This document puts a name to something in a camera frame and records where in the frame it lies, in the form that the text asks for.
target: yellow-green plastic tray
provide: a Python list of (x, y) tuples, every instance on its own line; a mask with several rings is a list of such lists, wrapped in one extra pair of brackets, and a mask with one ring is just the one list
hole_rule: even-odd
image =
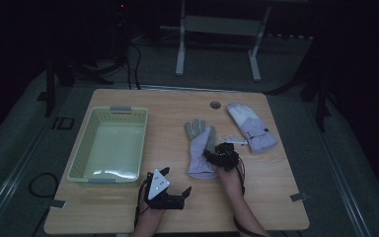
[(67, 179), (79, 184), (138, 186), (148, 111), (94, 107)]

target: metal leg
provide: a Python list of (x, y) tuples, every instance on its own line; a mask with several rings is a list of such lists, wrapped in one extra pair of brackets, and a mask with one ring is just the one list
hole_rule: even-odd
[(178, 50), (177, 69), (175, 74), (182, 76), (184, 74), (184, 62), (186, 60), (186, 1), (181, 1), (181, 30), (180, 30), (180, 49)]
[(258, 49), (260, 48), (261, 39), (264, 36), (266, 21), (269, 17), (269, 12), (270, 12), (270, 7), (266, 7), (262, 26), (259, 27), (255, 45), (252, 49), (248, 51), (249, 61), (251, 63), (252, 76), (254, 77), (255, 82), (261, 81), (260, 69), (258, 67), (258, 62), (257, 62), (257, 53), (258, 53)]

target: dark background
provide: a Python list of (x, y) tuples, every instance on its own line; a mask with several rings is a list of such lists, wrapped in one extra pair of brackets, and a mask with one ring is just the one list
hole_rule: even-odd
[[(329, 72), (329, 90), (379, 180), (379, 1), (272, 5), (266, 33), (315, 38), (295, 79)], [(0, 0), (0, 123), (55, 54), (91, 65), (99, 57), (117, 60), (127, 39), (114, 31), (118, 21), (126, 19), (157, 40), (160, 25), (179, 25), (180, 8), (175, 0)], [(188, 7), (199, 14), (258, 17), (250, 9), (221, 1)], [(109, 49), (113, 35), (118, 43)]]

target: work glove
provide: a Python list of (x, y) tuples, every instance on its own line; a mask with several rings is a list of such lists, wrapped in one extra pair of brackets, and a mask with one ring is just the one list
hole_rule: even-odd
[(230, 103), (227, 105), (227, 111), (248, 140), (252, 152), (263, 151), (276, 143), (263, 121), (249, 106)]
[(193, 123), (186, 122), (185, 128), (190, 141), (188, 175), (200, 180), (217, 178), (213, 166), (202, 155), (204, 149), (214, 152), (216, 136), (214, 126), (208, 126), (205, 120), (199, 121), (196, 118)]

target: wrist strap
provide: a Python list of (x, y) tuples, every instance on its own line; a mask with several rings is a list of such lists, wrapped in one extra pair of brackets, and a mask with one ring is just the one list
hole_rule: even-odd
[(236, 219), (235, 216), (233, 216), (233, 223), (235, 223), (235, 226), (236, 228), (238, 228), (238, 230), (244, 234), (247, 234), (249, 236), (252, 236), (252, 237), (265, 237), (264, 235), (262, 234), (257, 234), (257, 233), (254, 233), (252, 231), (249, 231), (247, 229), (245, 229), (239, 222), (238, 220)]

